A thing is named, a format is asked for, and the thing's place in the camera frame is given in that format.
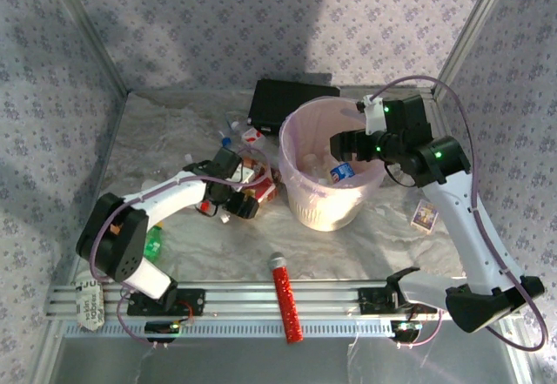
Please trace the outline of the clear ribbed water bottle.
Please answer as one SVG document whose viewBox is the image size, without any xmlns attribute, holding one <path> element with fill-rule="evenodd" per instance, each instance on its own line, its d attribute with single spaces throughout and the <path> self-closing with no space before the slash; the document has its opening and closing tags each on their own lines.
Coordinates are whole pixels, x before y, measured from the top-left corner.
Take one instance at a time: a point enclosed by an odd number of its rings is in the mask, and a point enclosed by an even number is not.
<svg viewBox="0 0 557 384">
<path fill-rule="evenodd" d="M 246 116 L 233 111 L 225 113 L 225 122 L 232 132 L 241 132 L 246 124 Z"/>
</svg>

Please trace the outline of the blue red label soda bottle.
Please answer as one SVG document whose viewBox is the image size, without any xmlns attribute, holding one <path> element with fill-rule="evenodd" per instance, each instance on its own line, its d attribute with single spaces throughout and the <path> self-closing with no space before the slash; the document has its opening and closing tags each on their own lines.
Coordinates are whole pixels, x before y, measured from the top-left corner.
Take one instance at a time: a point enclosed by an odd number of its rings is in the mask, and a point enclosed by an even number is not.
<svg viewBox="0 0 557 384">
<path fill-rule="evenodd" d="M 344 179 L 350 179 L 356 175 L 350 163 L 340 163 L 334 166 L 330 171 L 329 175 L 334 184 Z"/>
</svg>

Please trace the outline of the green plastic bottle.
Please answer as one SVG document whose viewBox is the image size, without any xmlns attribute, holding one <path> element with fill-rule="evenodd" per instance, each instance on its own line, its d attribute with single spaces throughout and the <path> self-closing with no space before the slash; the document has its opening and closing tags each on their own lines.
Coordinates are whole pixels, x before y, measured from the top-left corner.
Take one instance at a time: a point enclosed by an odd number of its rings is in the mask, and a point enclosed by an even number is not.
<svg viewBox="0 0 557 384">
<path fill-rule="evenodd" d="M 154 225 L 145 237 L 144 256 L 152 263 L 156 262 L 160 256 L 163 246 L 163 225 Z"/>
</svg>

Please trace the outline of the pink plastic bin liner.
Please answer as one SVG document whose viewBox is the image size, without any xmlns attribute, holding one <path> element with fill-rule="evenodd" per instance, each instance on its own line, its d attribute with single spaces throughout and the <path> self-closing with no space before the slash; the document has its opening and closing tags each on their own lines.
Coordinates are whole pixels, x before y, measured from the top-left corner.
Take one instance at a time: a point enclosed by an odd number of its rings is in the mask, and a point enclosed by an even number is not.
<svg viewBox="0 0 557 384">
<path fill-rule="evenodd" d="M 359 203 L 369 199 L 382 184 L 386 172 L 380 161 L 351 163 L 355 175 L 335 185 L 321 185 L 301 171 L 307 154 L 322 157 L 330 137 L 365 127 L 365 117 L 349 98 L 321 97 L 302 104 L 279 131 L 278 165 L 287 192 L 298 200 L 335 200 Z"/>
</svg>

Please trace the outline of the white ribbed waste bin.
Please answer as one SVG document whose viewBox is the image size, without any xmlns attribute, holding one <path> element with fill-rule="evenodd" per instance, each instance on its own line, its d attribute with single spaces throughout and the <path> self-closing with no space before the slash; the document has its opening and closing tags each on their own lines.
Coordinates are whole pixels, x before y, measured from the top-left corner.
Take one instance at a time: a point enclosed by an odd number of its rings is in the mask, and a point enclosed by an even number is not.
<svg viewBox="0 0 557 384">
<path fill-rule="evenodd" d="M 321 185 L 335 185 L 329 175 L 329 171 L 342 162 L 334 158 L 329 145 L 325 148 L 323 156 L 320 158 L 315 154 L 307 154 L 301 159 L 301 171 Z M 321 232 L 330 232 L 340 229 L 353 221 L 359 213 L 363 200 L 359 203 L 335 200 L 298 200 L 291 197 L 287 192 L 289 206 L 292 213 L 305 226 Z"/>
</svg>

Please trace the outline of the red white carton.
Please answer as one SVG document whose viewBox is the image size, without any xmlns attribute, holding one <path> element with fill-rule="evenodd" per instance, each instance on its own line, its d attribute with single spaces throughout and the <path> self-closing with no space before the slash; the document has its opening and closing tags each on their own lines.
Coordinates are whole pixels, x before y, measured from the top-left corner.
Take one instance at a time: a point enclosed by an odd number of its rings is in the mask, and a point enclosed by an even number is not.
<svg viewBox="0 0 557 384">
<path fill-rule="evenodd" d="M 262 205 L 278 195 L 278 188 L 270 179 L 254 186 L 254 198 Z"/>
</svg>

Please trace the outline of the red white packet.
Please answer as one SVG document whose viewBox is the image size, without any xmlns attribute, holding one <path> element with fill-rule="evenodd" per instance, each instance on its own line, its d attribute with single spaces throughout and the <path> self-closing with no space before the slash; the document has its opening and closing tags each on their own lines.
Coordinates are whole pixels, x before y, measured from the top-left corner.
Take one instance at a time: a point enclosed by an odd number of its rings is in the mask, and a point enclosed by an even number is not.
<svg viewBox="0 0 557 384">
<path fill-rule="evenodd" d="M 241 165 L 249 167 L 255 172 L 255 177 L 252 182 L 241 184 L 244 188 L 254 187 L 255 185 L 258 185 L 261 182 L 265 181 L 266 179 L 270 179 L 272 182 L 274 182 L 272 178 L 272 170 L 269 168 L 268 164 L 262 163 L 255 158 L 244 157 L 239 166 Z"/>
</svg>

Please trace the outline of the white red plastic container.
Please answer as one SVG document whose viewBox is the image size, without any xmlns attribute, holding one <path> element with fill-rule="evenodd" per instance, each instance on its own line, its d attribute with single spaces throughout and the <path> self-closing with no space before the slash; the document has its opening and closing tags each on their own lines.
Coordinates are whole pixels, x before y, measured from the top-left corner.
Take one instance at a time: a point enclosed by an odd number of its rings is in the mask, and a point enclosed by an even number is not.
<svg viewBox="0 0 557 384">
<path fill-rule="evenodd" d="M 246 145 L 256 146 L 262 145 L 265 142 L 264 134 L 254 127 L 250 127 L 248 130 L 241 134 L 241 140 Z"/>
</svg>

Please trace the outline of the purple playing card box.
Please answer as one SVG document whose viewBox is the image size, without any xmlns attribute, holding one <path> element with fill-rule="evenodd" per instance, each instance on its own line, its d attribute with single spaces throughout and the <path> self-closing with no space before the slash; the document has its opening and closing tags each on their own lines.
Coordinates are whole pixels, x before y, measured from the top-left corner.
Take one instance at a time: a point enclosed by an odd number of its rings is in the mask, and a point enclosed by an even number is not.
<svg viewBox="0 0 557 384">
<path fill-rule="evenodd" d="M 429 234 L 433 231 L 438 216 L 439 212 L 436 207 L 432 203 L 421 199 L 414 211 L 410 225 Z"/>
</svg>

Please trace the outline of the black hard case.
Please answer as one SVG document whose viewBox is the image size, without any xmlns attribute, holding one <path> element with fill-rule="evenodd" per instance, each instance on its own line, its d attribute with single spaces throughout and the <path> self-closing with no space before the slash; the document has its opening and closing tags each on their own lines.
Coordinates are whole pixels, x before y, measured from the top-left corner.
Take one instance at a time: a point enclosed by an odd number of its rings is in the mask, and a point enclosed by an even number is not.
<svg viewBox="0 0 557 384">
<path fill-rule="evenodd" d="M 285 119 L 302 104 L 321 97 L 339 97 L 340 88 L 275 79 L 260 79 L 248 112 L 248 124 L 264 134 L 278 135 Z"/>
</svg>

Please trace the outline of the red glitter toy microphone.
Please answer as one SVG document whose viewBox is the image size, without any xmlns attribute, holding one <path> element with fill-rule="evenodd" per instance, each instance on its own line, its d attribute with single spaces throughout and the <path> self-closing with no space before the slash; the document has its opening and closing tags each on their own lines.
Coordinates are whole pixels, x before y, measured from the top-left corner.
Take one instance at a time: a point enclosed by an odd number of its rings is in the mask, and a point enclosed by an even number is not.
<svg viewBox="0 0 557 384">
<path fill-rule="evenodd" d="M 285 338 L 288 344 L 299 343 L 304 339 L 292 284 L 288 274 L 286 259 L 282 253 L 273 253 L 268 265 L 272 272 L 278 307 L 281 314 Z"/>
</svg>

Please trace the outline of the black controller board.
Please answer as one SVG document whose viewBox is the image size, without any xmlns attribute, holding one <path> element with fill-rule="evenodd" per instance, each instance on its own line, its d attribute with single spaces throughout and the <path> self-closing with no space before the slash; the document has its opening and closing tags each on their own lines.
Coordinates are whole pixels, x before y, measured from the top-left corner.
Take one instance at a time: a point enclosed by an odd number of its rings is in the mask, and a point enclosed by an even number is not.
<svg viewBox="0 0 557 384">
<path fill-rule="evenodd" d="M 144 334 L 151 343 L 172 343 L 183 327 L 189 326 L 195 320 L 194 317 L 182 317 L 178 320 L 154 320 L 144 325 Z"/>
<path fill-rule="evenodd" d="M 391 338 L 396 343 L 413 344 L 418 340 L 423 325 L 414 320 L 394 320 L 391 329 L 394 336 Z"/>
</svg>

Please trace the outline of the grey metal front panel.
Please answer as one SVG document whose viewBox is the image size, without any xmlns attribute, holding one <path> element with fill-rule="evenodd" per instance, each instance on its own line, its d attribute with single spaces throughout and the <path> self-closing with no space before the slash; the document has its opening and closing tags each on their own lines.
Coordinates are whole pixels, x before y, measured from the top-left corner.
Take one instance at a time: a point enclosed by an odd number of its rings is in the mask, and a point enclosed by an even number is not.
<svg viewBox="0 0 557 384">
<path fill-rule="evenodd" d="M 505 349 L 452 328 L 423 346 L 388 339 L 193 339 L 150 349 L 127 338 L 68 339 L 49 384 L 517 384 Z"/>
</svg>

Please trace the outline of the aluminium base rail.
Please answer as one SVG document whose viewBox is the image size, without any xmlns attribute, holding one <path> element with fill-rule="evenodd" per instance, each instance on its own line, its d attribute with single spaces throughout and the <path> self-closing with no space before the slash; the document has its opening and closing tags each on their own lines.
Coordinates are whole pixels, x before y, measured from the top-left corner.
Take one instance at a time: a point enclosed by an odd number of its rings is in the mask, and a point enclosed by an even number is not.
<svg viewBox="0 0 557 384">
<path fill-rule="evenodd" d="M 360 313 L 357 302 L 358 289 L 362 287 L 389 286 L 385 281 L 370 280 L 294 280 L 292 289 L 299 318 L 343 319 L 345 317 L 364 317 L 369 319 L 386 318 L 393 320 L 416 320 L 435 314 L 371 314 Z M 203 288 L 205 290 L 205 309 L 201 316 L 206 319 L 240 320 L 277 320 L 280 318 L 279 304 L 274 284 L 270 282 L 202 282 L 183 283 L 178 288 Z M 129 302 L 123 304 L 125 315 Z M 180 318 L 129 316 L 133 319 Z"/>
</svg>

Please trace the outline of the aluminium side frame rail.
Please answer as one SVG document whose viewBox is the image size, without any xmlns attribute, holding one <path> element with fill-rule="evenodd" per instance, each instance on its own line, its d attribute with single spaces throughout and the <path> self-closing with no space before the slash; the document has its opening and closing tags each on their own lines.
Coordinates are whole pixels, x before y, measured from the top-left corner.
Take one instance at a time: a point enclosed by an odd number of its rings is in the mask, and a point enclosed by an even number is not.
<svg viewBox="0 0 557 384">
<path fill-rule="evenodd" d="M 92 155 L 87 153 L 81 155 L 81 157 L 87 158 L 89 163 L 92 163 L 92 167 L 86 171 L 86 177 L 72 191 L 70 203 L 62 216 L 57 219 L 60 222 L 57 242 L 62 247 L 60 248 L 60 259 L 56 268 L 52 271 L 50 283 L 53 286 L 68 284 L 73 277 L 74 264 L 79 264 L 75 251 L 77 239 L 91 215 L 97 198 L 100 196 L 128 97 L 129 92 L 127 91 L 123 96 L 118 96 L 115 99 L 114 105 L 111 107 L 111 113 L 107 115 L 103 122 L 101 131 L 93 138 L 94 153 Z"/>
</svg>

